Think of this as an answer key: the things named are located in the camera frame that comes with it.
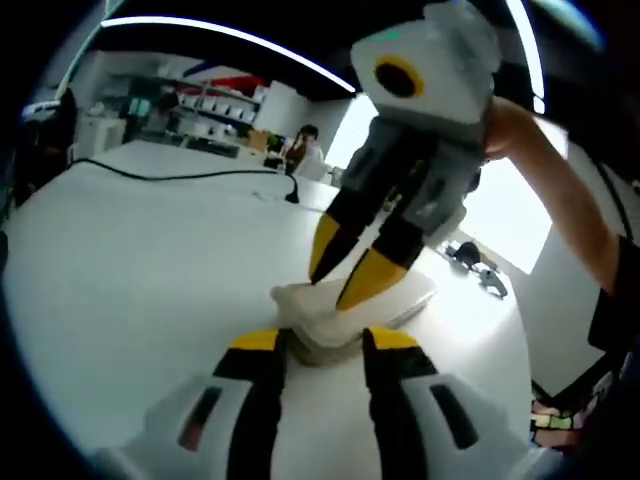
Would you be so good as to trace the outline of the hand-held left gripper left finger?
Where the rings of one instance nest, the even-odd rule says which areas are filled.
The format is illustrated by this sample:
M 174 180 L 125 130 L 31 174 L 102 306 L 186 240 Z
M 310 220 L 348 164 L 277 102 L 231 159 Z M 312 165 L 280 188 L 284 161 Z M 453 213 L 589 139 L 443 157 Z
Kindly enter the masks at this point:
M 94 467 L 103 479 L 268 479 L 285 376 L 283 330 L 242 335 L 212 373 L 152 405 L 133 438 L 97 450 Z

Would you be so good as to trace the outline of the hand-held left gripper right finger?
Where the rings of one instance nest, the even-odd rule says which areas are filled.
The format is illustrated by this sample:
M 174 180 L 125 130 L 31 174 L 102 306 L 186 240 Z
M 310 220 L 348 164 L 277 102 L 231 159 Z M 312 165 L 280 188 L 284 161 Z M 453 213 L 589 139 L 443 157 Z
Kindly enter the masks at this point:
M 527 442 L 505 412 L 458 377 L 439 372 L 409 334 L 362 332 L 369 414 L 385 479 L 524 479 Z

